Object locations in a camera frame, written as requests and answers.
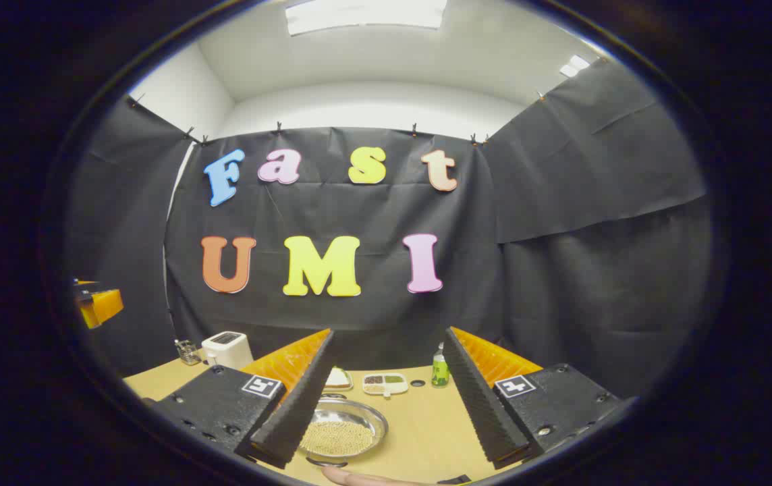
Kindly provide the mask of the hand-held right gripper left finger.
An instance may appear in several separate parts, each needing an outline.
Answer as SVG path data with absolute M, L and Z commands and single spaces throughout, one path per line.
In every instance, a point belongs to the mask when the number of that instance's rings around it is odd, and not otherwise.
M 157 412 L 207 445 L 285 468 L 335 365 L 334 339 L 324 329 L 241 369 L 214 364 L 158 400 Z

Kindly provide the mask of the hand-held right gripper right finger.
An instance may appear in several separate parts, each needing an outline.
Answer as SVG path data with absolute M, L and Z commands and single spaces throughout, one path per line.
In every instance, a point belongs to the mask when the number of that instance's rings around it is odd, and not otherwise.
M 576 367 L 541 367 L 466 330 L 447 330 L 443 354 L 494 468 L 552 452 L 620 409 L 619 397 Z

